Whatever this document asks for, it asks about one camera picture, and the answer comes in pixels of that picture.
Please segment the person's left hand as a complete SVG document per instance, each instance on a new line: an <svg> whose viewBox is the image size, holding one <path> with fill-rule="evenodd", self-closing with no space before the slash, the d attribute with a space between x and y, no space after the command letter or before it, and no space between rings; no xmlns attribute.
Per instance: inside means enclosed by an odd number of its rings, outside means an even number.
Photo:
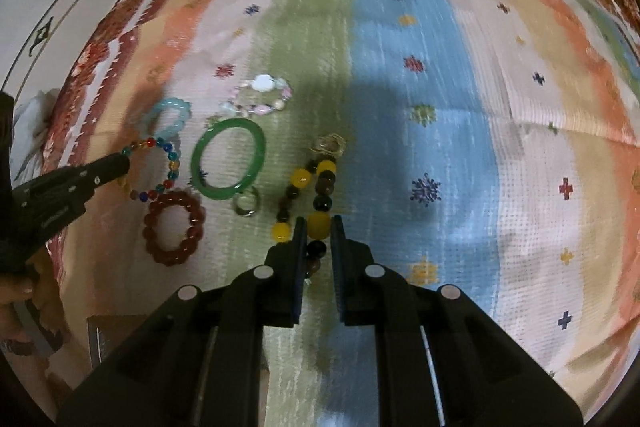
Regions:
<svg viewBox="0 0 640 427"><path fill-rule="evenodd" d="M14 355L49 358L64 345L67 325L48 248L1 270L1 341Z"/></svg>

